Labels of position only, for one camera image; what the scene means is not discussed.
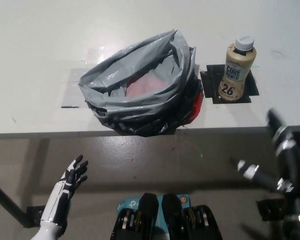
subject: black metal rod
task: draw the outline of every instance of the black metal rod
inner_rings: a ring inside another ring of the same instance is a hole
[[[27,216],[27,214],[22,211],[21,208],[14,201],[12,201],[1,189],[0,205],[25,228],[31,228],[34,225],[33,219]]]

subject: table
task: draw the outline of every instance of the table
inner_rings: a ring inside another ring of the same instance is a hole
[[[201,70],[224,64],[237,35],[254,35],[251,70],[260,93],[245,104],[204,98],[199,116],[177,134],[263,129],[271,107],[300,130],[300,0],[2,0],[0,138],[115,135],[86,107],[79,78],[118,50],[171,29],[197,47]],[[61,108],[65,102],[79,108]],[[0,204],[24,226],[35,225],[1,190]]]

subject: number 26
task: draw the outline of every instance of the number 26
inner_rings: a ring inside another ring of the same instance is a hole
[[[232,95],[232,94],[234,94],[234,91],[233,91],[234,87],[233,87],[233,86],[229,88],[228,84],[226,84],[226,83],[224,83],[223,86],[224,86],[224,88],[222,88],[221,91],[222,91],[224,94],[227,94],[227,95]]]

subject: gray plastic bag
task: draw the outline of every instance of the gray plastic bag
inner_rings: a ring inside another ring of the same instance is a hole
[[[113,123],[151,121],[180,99],[192,78],[195,55],[196,48],[172,30],[118,51],[82,76],[79,86],[94,115],[110,128],[116,129]],[[129,96],[131,82],[158,86]]]

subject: plastic bag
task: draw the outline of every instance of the plastic bag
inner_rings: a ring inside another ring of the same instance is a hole
[[[81,77],[79,86],[100,122],[120,134],[154,136],[188,119],[202,93],[196,48],[169,31],[120,50]]]

